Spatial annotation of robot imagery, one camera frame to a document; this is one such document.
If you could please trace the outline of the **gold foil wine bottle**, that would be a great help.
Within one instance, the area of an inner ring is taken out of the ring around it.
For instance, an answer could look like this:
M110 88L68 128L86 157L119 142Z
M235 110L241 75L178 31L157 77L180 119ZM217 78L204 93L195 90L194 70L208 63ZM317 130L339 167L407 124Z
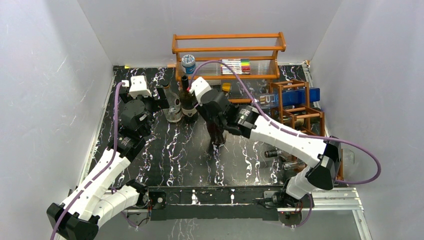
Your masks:
M226 132L217 116L207 115L206 128L212 144L222 145L226 142Z

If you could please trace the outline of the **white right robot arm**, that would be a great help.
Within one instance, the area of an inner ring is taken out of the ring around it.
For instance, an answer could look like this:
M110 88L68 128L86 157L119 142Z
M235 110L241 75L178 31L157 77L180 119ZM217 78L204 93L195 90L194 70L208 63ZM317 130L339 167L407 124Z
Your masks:
M276 198L277 206L295 207L309 192L332 190L340 168L340 144L335 139L303 134L280 124L250 106L236 106L215 89L192 91L207 122L235 136L272 145L302 162L306 167L287 180Z

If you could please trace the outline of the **dark green wine bottle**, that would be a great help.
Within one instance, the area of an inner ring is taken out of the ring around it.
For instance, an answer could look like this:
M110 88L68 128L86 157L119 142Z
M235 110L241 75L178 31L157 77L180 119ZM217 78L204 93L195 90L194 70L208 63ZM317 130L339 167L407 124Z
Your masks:
M183 118L187 123L193 123L198 119L199 113L195 108L196 97L189 93L189 78L187 75L181 77L181 87L179 90L179 98L181 101L181 109Z

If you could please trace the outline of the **clear glass bottle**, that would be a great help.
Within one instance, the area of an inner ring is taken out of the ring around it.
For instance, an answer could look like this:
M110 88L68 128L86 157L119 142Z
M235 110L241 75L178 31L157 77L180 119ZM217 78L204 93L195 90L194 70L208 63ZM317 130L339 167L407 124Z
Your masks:
M169 105L169 108L163 109L165 118L170 123L177 123L183 117L180 97L171 89L169 81L163 80L160 84Z

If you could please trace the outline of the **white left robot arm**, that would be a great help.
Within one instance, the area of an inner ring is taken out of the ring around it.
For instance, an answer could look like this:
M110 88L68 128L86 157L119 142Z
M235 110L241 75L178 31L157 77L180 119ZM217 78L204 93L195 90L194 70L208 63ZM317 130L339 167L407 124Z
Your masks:
M60 235L66 240L93 240L100 227L129 207L152 206L149 187L132 179L115 193L104 196L117 175L125 170L144 148L149 136L154 113L169 108L162 87L159 98L154 98L145 85L131 85L132 100L119 113L120 89L127 87L124 80L116 85L113 108L113 139L95 167L78 187L60 204L52 203L46 213L52 226L50 239Z

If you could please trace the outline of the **blue glass bottle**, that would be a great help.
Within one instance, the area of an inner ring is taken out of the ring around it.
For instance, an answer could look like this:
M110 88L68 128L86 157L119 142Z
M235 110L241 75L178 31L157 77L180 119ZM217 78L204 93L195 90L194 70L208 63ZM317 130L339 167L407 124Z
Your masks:
M283 107L301 105L306 103L305 89L283 91L281 96ZM311 87L309 89L309 102L319 102L320 99L320 88ZM254 100L260 106L261 109L276 108L280 105L279 94L276 92L258 94L254 96Z

